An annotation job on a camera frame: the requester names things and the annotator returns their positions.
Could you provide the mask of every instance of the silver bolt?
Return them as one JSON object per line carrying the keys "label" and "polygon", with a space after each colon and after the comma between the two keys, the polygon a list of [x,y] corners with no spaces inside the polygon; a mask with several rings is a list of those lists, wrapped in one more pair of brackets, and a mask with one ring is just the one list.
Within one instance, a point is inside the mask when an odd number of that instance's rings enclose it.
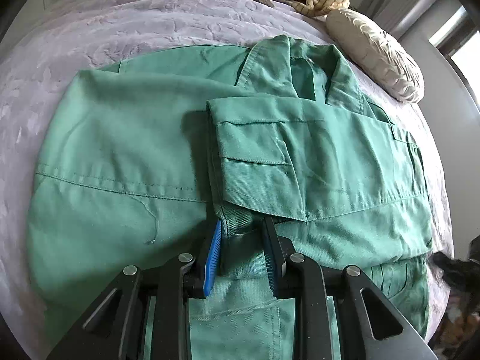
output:
{"label": "silver bolt", "polygon": [[133,276],[137,273],[137,267],[135,265],[127,265],[123,268],[123,274],[127,276]]}
{"label": "silver bolt", "polygon": [[293,253],[290,255],[290,259],[294,263],[303,263],[305,261],[305,256],[301,253]]}
{"label": "silver bolt", "polygon": [[356,265],[349,265],[346,267],[346,273],[348,273],[350,276],[358,276],[360,275],[360,268],[358,268]]}
{"label": "silver bolt", "polygon": [[182,263],[189,263],[193,259],[194,257],[190,253],[182,253],[178,255],[178,261]]}

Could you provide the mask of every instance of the floor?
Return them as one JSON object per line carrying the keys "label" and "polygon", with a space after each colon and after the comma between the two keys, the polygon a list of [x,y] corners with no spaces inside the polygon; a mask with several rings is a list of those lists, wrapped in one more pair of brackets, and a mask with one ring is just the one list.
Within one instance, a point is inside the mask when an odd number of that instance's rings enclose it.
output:
{"label": "floor", "polygon": [[15,46],[35,26],[38,18],[54,2],[55,0],[28,0],[25,3],[0,43],[0,59],[6,50]]}

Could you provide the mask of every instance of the pillow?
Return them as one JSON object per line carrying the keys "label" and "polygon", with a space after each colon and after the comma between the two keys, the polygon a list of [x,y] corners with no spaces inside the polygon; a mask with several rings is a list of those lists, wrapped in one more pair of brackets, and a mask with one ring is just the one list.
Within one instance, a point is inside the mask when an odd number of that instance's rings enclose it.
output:
{"label": "pillow", "polygon": [[398,41],[351,9],[331,11],[327,30],[343,51],[378,85],[403,103],[418,103],[425,84],[419,66]]}

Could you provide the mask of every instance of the green fabric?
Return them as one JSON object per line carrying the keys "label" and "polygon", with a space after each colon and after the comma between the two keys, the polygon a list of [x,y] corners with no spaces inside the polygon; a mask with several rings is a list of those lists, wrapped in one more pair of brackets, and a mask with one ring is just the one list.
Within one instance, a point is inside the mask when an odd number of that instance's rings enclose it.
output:
{"label": "green fabric", "polygon": [[318,263],[362,267],[425,334],[421,153],[333,45],[279,36],[79,72],[40,152],[28,219],[52,344],[125,265],[187,251],[218,216],[220,276],[190,301],[193,358],[291,358],[294,302],[272,298],[262,214]]}

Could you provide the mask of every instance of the bed sheet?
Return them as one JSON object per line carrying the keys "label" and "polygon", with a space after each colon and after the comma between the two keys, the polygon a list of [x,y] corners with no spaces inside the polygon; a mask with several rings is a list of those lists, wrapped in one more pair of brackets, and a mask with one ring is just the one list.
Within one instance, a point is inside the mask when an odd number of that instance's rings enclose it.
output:
{"label": "bed sheet", "polygon": [[[32,359],[44,359],[49,348],[42,336],[45,305],[29,283],[26,214],[40,145],[75,73],[182,45],[252,45],[279,34],[333,43],[322,20],[282,3],[274,5],[253,0],[58,0],[0,61],[0,311]],[[421,148],[433,213],[433,250],[453,255],[442,164],[419,107],[398,103],[351,66],[362,90],[409,130]],[[427,338],[449,294],[434,268],[428,280]]]}

